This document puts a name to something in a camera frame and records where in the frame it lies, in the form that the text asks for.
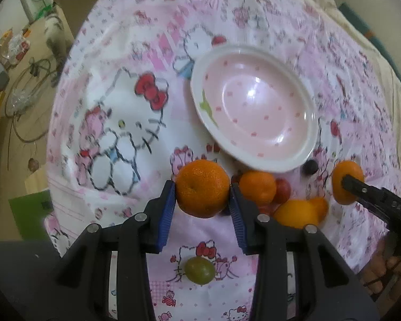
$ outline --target white plate rim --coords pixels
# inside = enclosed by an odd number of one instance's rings
[[[300,94],[302,102],[306,107],[307,115],[310,116],[310,118],[308,118],[307,138],[302,145],[302,148],[300,148],[293,156],[281,160],[268,159],[265,157],[252,155],[242,150],[238,146],[234,146],[230,140],[225,137],[225,135],[217,128],[208,114],[200,108],[200,103],[203,102],[203,78],[208,66],[218,58],[230,54],[246,54],[260,57],[262,60],[270,63],[272,66],[277,67],[278,70],[286,75],[295,85],[295,88]],[[245,44],[224,44],[214,46],[211,51],[203,54],[195,61],[195,66],[193,67],[190,81],[190,91],[199,119],[213,136],[214,140],[216,140],[221,148],[231,156],[255,170],[277,173],[293,170],[302,165],[309,158],[309,155],[315,148],[319,131],[316,105],[310,96],[309,91],[303,85],[299,77],[287,65],[268,52]]]

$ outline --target green grape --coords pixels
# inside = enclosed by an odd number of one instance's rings
[[[185,266],[184,272],[187,278],[198,285],[206,285],[215,277],[215,267],[209,260],[203,257],[190,258]]]

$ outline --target green board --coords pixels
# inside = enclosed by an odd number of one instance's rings
[[[9,205],[22,239],[48,239],[44,218],[52,212],[48,190],[9,200]]]

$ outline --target pink tablecloth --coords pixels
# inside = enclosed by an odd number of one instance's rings
[[[318,108],[319,171],[279,177],[291,183],[292,198],[330,200],[322,231],[354,271],[370,259],[384,224],[359,204],[338,205],[330,173],[352,159],[367,183],[399,194],[395,140],[368,58],[311,0],[98,1],[65,66],[49,130],[55,211],[46,224],[61,254],[86,225],[111,226],[142,211],[194,159],[217,161],[229,176],[246,169],[212,140],[188,88],[197,57],[224,42],[266,49],[300,76]],[[208,286],[183,274],[185,259],[197,254],[216,267]],[[194,320],[247,317],[256,259],[242,254],[229,217],[176,210],[168,245],[148,263],[159,321],[186,320],[188,310]]]

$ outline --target dark purple grape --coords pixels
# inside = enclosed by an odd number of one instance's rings
[[[309,159],[302,166],[302,172],[307,176],[315,174],[318,171],[318,169],[319,169],[318,162],[314,159]]]

